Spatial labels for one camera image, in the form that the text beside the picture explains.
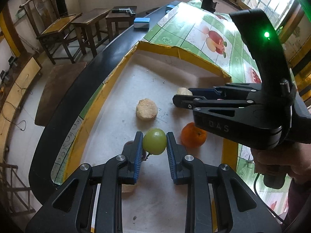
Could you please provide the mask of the person right hand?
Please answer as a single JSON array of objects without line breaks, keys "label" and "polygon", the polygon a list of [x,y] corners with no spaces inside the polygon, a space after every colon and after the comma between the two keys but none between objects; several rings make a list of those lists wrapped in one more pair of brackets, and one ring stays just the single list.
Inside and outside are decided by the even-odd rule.
[{"label": "person right hand", "polygon": [[255,173],[267,174],[269,166],[287,168],[287,174],[295,183],[310,181],[310,144],[295,143],[281,152],[251,149]]}]

